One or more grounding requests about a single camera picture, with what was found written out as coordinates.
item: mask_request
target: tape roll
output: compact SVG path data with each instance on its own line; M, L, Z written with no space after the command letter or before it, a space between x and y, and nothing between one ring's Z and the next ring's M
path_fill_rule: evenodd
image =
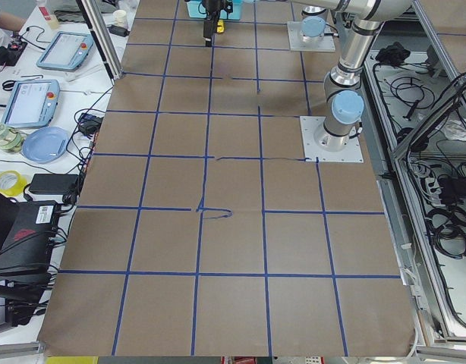
M14 197L22 193L27 180L16 171L5 171L0 173L0 193Z

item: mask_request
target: light blue plastic container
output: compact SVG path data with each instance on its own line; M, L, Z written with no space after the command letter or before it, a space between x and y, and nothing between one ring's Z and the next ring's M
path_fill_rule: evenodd
M222 10L219 17L221 19L240 20L241 3L242 0L233 0L233 12L230 14L226 14L226 12ZM190 0L187 3L187 11L189 12L190 17L196 17L200 19L204 19L206 17L206 11L204 7L201 5L201 0Z

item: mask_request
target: metal bracket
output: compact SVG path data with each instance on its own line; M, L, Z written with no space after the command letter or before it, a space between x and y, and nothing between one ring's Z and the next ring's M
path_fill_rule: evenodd
M357 138L350 139L340 152L327 152L314 140L314 131L324 122L324 117L301 116L302 142L304 157L309 162L363 163L360 143Z
M300 21L288 21L288 41L291 45L291 51L304 51L304 52L335 52L334 39L332 36L318 36L311 38L307 42L303 42L301 35L302 23Z

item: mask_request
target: yellow object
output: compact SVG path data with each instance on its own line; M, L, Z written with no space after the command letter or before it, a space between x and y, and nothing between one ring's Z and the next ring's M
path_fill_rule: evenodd
M216 27L217 33L223 33L225 31L225 22L223 19L218 20L218 26Z
M14 197L22 193L26 184L26 179L16 171L0 173L0 193L7 197Z
M98 356L53 356L46 364L97 364Z

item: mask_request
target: barcode sticker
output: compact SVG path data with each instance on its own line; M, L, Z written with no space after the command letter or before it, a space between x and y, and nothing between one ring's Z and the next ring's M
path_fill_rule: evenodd
M52 206L41 206L37 213L36 224L48 224L51 222Z

